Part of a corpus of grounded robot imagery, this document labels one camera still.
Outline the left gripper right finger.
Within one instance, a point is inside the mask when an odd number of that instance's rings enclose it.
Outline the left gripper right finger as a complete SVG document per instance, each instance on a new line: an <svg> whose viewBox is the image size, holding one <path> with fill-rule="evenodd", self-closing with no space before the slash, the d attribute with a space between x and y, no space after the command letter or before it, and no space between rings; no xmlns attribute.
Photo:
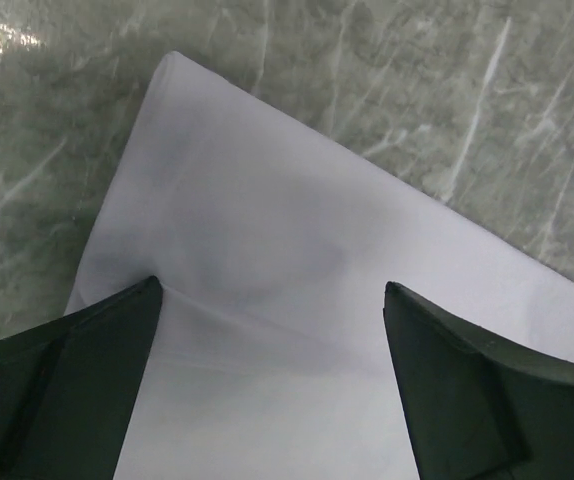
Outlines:
<svg viewBox="0 0 574 480"><path fill-rule="evenodd" d="M574 363L386 286L384 324L422 479L574 479Z"/></svg>

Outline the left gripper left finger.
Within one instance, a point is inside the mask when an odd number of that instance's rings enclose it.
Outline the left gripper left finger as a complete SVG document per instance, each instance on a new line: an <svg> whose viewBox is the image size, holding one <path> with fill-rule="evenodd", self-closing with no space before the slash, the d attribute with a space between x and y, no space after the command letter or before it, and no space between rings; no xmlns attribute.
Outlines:
<svg viewBox="0 0 574 480"><path fill-rule="evenodd" d="M149 277L0 340L0 479L114 476L162 298Z"/></svg>

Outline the white t shirt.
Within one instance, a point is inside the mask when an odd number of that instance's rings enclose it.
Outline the white t shirt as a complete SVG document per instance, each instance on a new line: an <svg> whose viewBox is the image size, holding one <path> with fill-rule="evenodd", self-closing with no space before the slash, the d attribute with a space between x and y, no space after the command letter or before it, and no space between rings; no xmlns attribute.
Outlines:
<svg viewBox="0 0 574 480"><path fill-rule="evenodd" d="M388 282L574 362L574 284L187 57L158 65L69 311L163 306L119 479L414 479Z"/></svg>

